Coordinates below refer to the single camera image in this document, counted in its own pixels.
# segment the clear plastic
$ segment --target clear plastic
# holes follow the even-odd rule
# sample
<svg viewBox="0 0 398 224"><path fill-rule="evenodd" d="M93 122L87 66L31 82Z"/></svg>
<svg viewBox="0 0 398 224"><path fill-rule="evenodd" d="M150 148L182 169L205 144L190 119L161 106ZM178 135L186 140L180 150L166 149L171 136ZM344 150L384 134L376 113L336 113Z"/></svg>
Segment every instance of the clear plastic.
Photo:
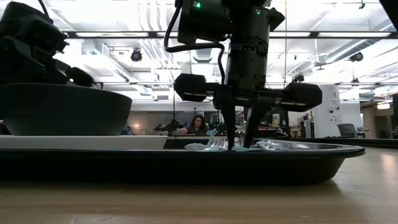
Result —
<svg viewBox="0 0 398 224"><path fill-rule="evenodd" d="M228 141L225 138L216 138L211 136L207 145L192 143L186 145L185 149L189 151L225 151L228 150ZM235 138L235 144L233 147L233 151L314 151L319 149L328 150L319 144L273 139L263 139L248 149L242 146L240 138Z"/></svg>

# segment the fluorescent light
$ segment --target fluorescent light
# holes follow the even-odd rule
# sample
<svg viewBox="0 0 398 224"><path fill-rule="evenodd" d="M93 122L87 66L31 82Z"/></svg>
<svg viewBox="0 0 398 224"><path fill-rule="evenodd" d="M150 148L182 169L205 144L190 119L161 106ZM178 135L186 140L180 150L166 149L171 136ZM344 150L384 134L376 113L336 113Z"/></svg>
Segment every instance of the fluorescent light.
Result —
<svg viewBox="0 0 398 224"><path fill-rule="evenodd" d="M390 108L390 104L389 103L383 103L383 104L378 104L377 108L379 110L385 110L385 109L389 109Z"/></svg>
<svg viewBox="0 0 398 224"><path fill-rule="evenodd" d="M269 37L308 37L310 32L270 32Z"/></svg>
<svg viewBox="0 0 398 224"><path fill-rule="evenodd" d="M344 86L346 86L346 85L361 85L361 86L363 86L363 85L378 85L378 84L376 84L376 83L363 83L363 82L361 82L361 83L339 83L340 85L344 85Z"/></svg>
<svg viewBox="0 0 398 224"><path fill-rule="evenodd" d="M159 37L164 37L164 35L166 34L166 32L158 32L157 35ZM170 32L170 37L177 37L178 36L178 32Z"/></svg>
<svg viewBox="0 0 398 224"><path fill-rule="evenodd" d="M148 37L147 32L76 32L78 37Z"/></svg>
<svg viewBox="0 0 398 224"><path fill-rule="evenodd" d="M137 85L173 85L172 82L132 82L132 84Z"/></svg>
<svg viewBox="0 0 398 224"><path fill-rule="evenodd" d="M321 32L319 37L387 37L390 32Z"/></svg>
<svg viewBox="0 0 398 224"><path fill-rule="evenodd" d="M132 85L132 83L128 83L128 82L104 82L104 85Z"/></svg>
<svg viewBox="0 0 398 224"><path fill-rule="evenodd" d="M315 84L315 85L335 85L336 83L307 83L307 84Z"/></svg>
<svg viewBox="0 0 398 224"><path fill-rule="evenodd" d="M370 100L370 99L340 99L341 102L385 102L385 100Z"/></svg>
<svg viewBox="0 0 398 224"><path fill-rule="evenodd" d="M155 101L155 100L151 100L151 99L132 99L132 101L152 102L152 101Z"/></svg>

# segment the black tray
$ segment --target black tray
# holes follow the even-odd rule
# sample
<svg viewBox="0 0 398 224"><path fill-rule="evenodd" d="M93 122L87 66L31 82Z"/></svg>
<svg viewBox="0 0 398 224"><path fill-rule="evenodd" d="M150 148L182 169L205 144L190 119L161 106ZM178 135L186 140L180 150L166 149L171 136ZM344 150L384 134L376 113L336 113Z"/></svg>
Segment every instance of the black tray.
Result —
<svg viewBox="0 0 398 224"><path fill-rule="evenodd" d="M318 144L316 151L1 150L3 180L142 184L316 184L364 148Z"/></svg>

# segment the dark hair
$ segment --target dark hair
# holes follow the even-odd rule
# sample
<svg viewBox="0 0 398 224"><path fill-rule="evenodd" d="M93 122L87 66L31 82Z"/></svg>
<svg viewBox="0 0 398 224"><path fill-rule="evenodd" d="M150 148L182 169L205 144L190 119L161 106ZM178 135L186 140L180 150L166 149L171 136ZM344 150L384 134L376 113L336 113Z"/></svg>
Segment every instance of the dark hair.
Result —
<svg viewBox="0 0 398 224"><path fill-rule="evenodd" d="M194 125L195 125L195 120L196 120L197 118L200 118L200 119L201 119L200 129L205 128L205 126L206 126L205 118L204 118L202 115L199 115L199 114L193 117L192 123L191 123L191 124L194 126Z"/></svg>

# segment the table surface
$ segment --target table surface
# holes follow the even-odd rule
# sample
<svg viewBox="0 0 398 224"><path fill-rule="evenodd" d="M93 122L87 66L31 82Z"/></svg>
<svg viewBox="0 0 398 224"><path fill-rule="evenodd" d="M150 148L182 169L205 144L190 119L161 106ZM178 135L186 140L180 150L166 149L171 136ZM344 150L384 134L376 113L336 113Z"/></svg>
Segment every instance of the table surface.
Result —
<svg viewBox="0 0 398 224"><path fill-rule="evenodd" d="M300 187L0 183L2 224L397 223L398 150Z"/></svg>

